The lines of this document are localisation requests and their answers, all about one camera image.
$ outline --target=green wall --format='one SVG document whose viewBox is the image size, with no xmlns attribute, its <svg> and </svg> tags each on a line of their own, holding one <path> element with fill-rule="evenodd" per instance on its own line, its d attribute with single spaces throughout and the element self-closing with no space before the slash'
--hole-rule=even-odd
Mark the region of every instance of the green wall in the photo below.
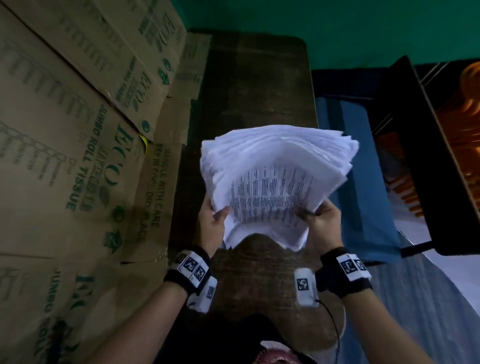
<svg viewBox="0 0 480 364">
<path fill-rule="evenodd" d="M 297 36 L 310 67 L 389 66 L 480 57 L 480 2 L 173 0 L 187 27 Z"/>
</svg>

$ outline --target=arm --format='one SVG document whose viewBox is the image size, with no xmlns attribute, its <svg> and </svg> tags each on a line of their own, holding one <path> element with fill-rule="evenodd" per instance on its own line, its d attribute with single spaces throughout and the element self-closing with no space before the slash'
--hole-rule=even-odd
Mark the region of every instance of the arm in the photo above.
<svg viewBox="0 0 480 364">
<path fill-rule="evenodd" d="M 198 214 L 198 244 L 212 257 L 222 244 L 224 221 L 230 209 L 213 214 L 210 198 L 205 196 Z M 173 282 L 165 282 L 120 328 L 99 348 L 86 364 L 151 364 L 163 345 L 187 292 Z"/>
<path fill-rule="evenodd" d="M 305 210 L 297 214 L 309 225 L 307 244 L 314 244 L 320 255 L 343 246 L 341 213 L 330 201 L 326 200 L 315 215 Z M 433 363 L 372 290 L 348 294 L 343 303 L 371 364 Z"/>
</svg>

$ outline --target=wire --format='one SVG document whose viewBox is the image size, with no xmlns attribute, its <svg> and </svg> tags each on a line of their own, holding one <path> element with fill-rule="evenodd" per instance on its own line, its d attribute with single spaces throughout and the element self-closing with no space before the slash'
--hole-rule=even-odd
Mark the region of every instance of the wire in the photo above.
<svg viewBox="0 0 480 364">
<path fill-rule="evenodd" d="M 320 300 L 315 300 L 315 302 L 318 302 L 318 303 L 321 303 L 324 307 L 325 307 L 325 310 L 327 310 L 328 314 L 330 315 L 331 319 L 332 319 L 332 322 L 333 322 L 333 326 L 335 326 L 335 332 L 336 332 L 336 339 L 337 339 L 337 347 L 336 347 L 336 354 L 335 354 L 335 364 L 338 363 L 338 353 L 340 352 L 340 335 L 338 334 L 338 329 L 336 327 L 336 323 L 335 323 L 335 320 L 333 319 L 333 315 L 332 313 L 330 312 L 330 310 L 328 309 L 328 307 Z"/>
</svg>

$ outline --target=hand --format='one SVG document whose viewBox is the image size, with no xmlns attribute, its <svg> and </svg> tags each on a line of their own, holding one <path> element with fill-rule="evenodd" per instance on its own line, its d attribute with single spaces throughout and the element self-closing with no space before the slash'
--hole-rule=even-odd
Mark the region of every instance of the hand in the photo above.
<svg viewBox="0 0 480 364">
<path fill-rule="evenodd" d="M 320 255 L 343 246 L 342 214 L 328 199 L 323 201 L 315 215 L 303 208 L 298 208 L 297 216 L 308 224 L 307 244 L 314 244 Z"/>
<path fill-rule="evenodd" d="M 216 214 L 213 214 L 210 197 L 205 194 L 204 202 L 198 213 L 200 224 L 200 239 L 197 242 L 211 258 L 223 242 L 225 234 L 225 219 L 230 213 L 230 206 L 226 206 Z"/>
</svg>

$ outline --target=black wristband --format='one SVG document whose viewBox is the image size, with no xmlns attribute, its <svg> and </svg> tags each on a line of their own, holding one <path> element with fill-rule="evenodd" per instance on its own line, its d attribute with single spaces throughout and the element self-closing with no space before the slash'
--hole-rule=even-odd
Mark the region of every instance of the black wristband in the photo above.
<svg viewBox="0 0 480 364">
<path fill-rule="evenodd" d="M 329 290 L 340 298 L 372 288 L 370 274 L 355 254 L 344 247 L 335 248 L 321 256 L 323 267 L 315 273 L 317 290 Z"/>
<path fill-rule="evenodd" d="M 211 276 L 209 265 L 210 257 L 206 251 L 194 245 L 190 250 L 183 250 L 176 256 L 163 281 L 177 283 L 188 295 L 200 294 Z"/>
</svg>

